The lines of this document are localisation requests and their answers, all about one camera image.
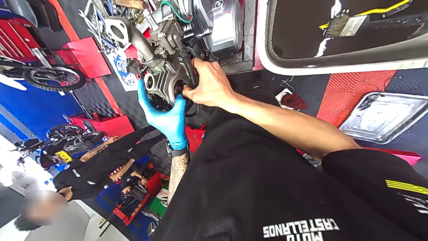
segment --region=license plate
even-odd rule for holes
[[[59,156],[65,163],[69,163],[73,160],[73,158],[71,158],[71,156],[65,151],[58,151],[55,154]]]

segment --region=tattoo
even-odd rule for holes
[[[97,146],[97,147],[95,147],[94,149],[92,149],[92,150],[90,150],[90,151],[88,151],[88,152],[86,152],[81,158],[80,158],[80,160],[82,161],[82,162],[86,162],[87,160],[89,160],[89,159],[91,159],[93,156],[95,156],[96,154],[98,154],[98,152],[102,149],[102,148],[104,148],[104,146],[106,146],[108,143],[103,143],[103,144],[101,144],[101,145],[99,145],[99,146]]]
[[[189,153],[183,154],[179,157],[172,158],[171,162],[171,177],[169,178],[168,188],[168,204],[171,201],[172,196],[177,189],[178,184],[181,181],[184,173],[187,169],[187,163],[189,162]]]
[[[128,163],[126,163],[122,169],[120,169],[116,174],[110,176],[110,179],[113,181],[116,181],[119,177],[121,177],[125,172],[132,166],[134,163],[134,159],[129,160]]]

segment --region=metal tray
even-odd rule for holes
[[[368,93],[339,127],[346,135],[388,144],[428,112],[428,96]]]

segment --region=blue nitrile glove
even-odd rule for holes
[[[174,150],[182,150],[189,144],[186,136],[186,100],[182,95],[177,95],[175,105],[169,112],[160,111],[152,106],[147,98],[144,81],[138,83],[138,102],[144,110],[147,122],[160,130],[169,140]]]

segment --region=motorcycle engine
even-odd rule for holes
[[[106,32],[124,46],[132,44],[137,49],[139,63],[133,67],[158,109],[170,110],[185,84],[192,88],[198,85],[192,58],[215,61],[242,47],[243,18],[238,0],[144,0],[140,6],[142,24],[133,26],[125,18],[109,17]],[[150,27],[148,39],[140,31],[144,25]],[[186,111],[192,105],[188,100]]]

